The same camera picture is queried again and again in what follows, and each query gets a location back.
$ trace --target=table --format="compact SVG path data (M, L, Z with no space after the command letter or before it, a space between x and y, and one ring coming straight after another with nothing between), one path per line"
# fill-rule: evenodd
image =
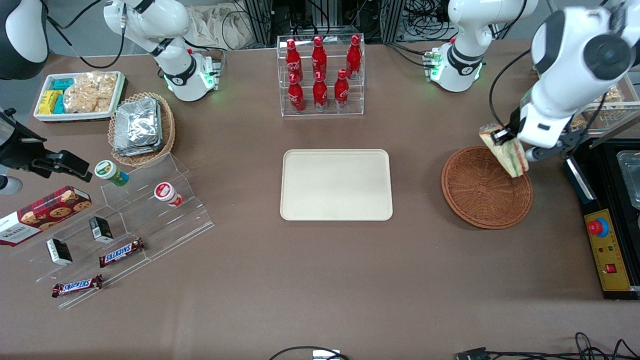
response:
M451 94L390 49L368 45L365 115L339 120L281 118L272 49L229 53L220 90L193 103L170 94L150 56L123 56L112 69L129 79L127 95L153 91L172 107L173 153L191 169L216 227L70 311L58 310L29 265L3 247L1 357L252 360L318 345L353 360L452 359L480 346L575 350L576 331L597 346L622 337L637 349L640 306L601 299L577 198L558 161L531 165L531 212L503 231L468 225L440 190L446 159L481 144L477 130L492 121L492 79L527 46L494 42L477 83ZM524 59L500 80L495 106L504 119L533 84L530 68ZM45 72L84 70L53 56ZM110 157L105 122L29 126L50 149L90 163ZM389 153L389 221L280 217L283 154L322 148ZM2 199L0 216L64 184L93 196L104 184L17 175L25 189Z

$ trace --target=clear acrylic bottle rack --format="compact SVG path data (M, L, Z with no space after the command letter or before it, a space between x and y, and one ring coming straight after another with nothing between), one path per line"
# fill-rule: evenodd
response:
M360 35L360 48L362 50L362 60L360 65L360 77L357 80L349 80L349 101L344 110L335 108L333 88L338 78L338 70L346 69L347 50L351 46L351 36L353 34L335 34L324 36L324 50L326 51L327 67L325 83L328 88L329 108L324 112L317 112L314 109L314 75L311 67L311 52L314 49L315 35L295 35L278 37L278 86L280 87L280 110L283 117L304 117L313 115L362 115L364 114L364 85L365 85L365 47L364 34ZM302 59L303 82L302 91L307 102L306 110L302 114L293 113L291 102L289 101L289 71L287 70L287 39L293 38L296 41L296 48Z
M36 283L48 287L48 291L43 289L47 291L46 296L50 296L56 283L82 281L102 274L102 290L92 289L53 299L60 302L61 309L71 308L101 291L109 291L109 285L214 226L204 205L194 196L185 177L187 172L188 169L172 154L137 168L129 172L129 182L125 186L108 183L102 187L106 205L94 208L94 199L91 208L69 218L70 223L65 227L25 241L15 247L13 255L30 261ZM172 184L183 196L184 202L180 206L173 208L155 198L154 189L163 181ZM105 244L93 239L89 218L94 216L109 222L114 241ZM67 244L72 264L62 266L51 261L46 245L51 238ZM145 244L144 250L100 268L100 256L138 238Z

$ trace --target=red button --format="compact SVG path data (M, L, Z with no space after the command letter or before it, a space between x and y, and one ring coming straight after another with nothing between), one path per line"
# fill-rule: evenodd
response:
M587 224L587 230L589 234L600 235L604 231L602 223L597 220L592 220Z

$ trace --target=coca-cola bottle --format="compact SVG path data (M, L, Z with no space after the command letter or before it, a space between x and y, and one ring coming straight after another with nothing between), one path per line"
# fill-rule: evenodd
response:
M351 46L347 50L347 78L356 80L360 77L361 59L360 35L353 35L351 37Z
M322 37L314 37L314 50L311 52L311 62L314 68L314 74L316 71L322 72L326 78L326 51L322 45Z
M349 98L349 81L347 80L347 70L338 70L338 80L335 81L334 96L335 108L344 110L347 108L347 99Z
M314 73L316 82L314 83L314 107L318 112L324 112L329 107L329 102L326 99L327 89L324 83L324 75L322 72L316 71Z
M298 82L303 80L302 76L302 59L300 53L296 50L296 42L290 38L287 39L287 70L290 74L295 74L298 78Z
M298 77L295 74L289 74L289 100L294 114L302 114L305 111L306 104L302 86L298 84Z

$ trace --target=white tray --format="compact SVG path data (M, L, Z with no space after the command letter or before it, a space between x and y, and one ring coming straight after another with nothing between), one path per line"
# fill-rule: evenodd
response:
M116 80L116 86L113 90L113 95L111 96L111 104L109 104L109 110L102 111L99 113L71 113L71 114L39 114L38 113L38 105L44 96L44 92L46 90L51 89L51 83L54 80L59 79L71 79L75 78L78 75L84 74L84 72L70 72L67 74L51 74L48 75L42 85L42 89L40 89L40 96L38 96L38 102L36 103L35 109L33 109L33 117L42 121L42 122L78 122L78 121L89 121L93 119L104 119L109 120L111 114L116 111L116 107L120 102L120 95L122 94L122 88L124 87L125 76L120 71L105 71L106 74L116 74L118 75L118 79Z
M283 219L386 221L393 212L386 151L289 150L284 154Z

